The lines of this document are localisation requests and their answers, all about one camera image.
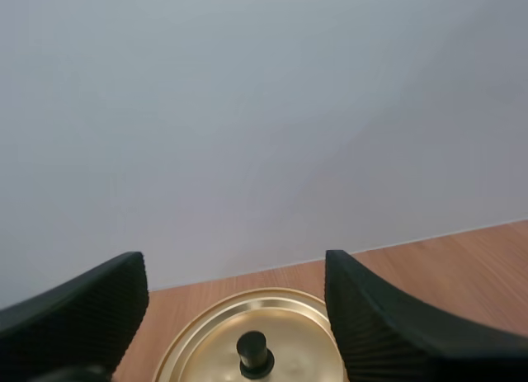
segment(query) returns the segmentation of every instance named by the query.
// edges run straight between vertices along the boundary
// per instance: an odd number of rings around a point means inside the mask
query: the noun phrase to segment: wooden table
[[[528,336],[528,221],[361,252],[354,257],[429,304]],[[228,295],[282,286],[322,298],[323,283],[324,263],[317,261],[154,291],[115,379],[150,381],[178,332],[199,312]]]

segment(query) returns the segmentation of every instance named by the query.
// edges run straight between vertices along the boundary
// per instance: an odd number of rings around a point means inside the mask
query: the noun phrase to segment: gold metal lid
[[[256,380],[347,380],[324,302],[302,291],[271,288],[234,295],[195,318],[168,348],[153,382],[248,382],[237,342],[254,331],[264,334],[274,359],[269,374]]]

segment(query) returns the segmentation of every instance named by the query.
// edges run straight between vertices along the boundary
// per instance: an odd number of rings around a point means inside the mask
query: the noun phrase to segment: ribbed rubber pad
[[[134,337],[149,293],[143,256],[127,252],[42,295],[0,312],[0,380],[23,381],[63,367],[110,375]]]
[[[425,304],[343,251],[327,251],[325,300],[351,382],[528,379],[528,339]]]

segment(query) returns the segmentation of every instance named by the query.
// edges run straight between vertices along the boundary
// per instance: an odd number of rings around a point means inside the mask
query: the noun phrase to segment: black knob
[[[250,380],[264,378],[271,372],[275,359],[266,347],[266,336],[260,331],[243,334],[237,341],[240,372]]]

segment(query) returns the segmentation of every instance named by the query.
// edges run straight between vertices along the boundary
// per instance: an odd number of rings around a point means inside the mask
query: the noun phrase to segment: gray wall
[[[526,217],[526,1],[0,0],[0,305]]]

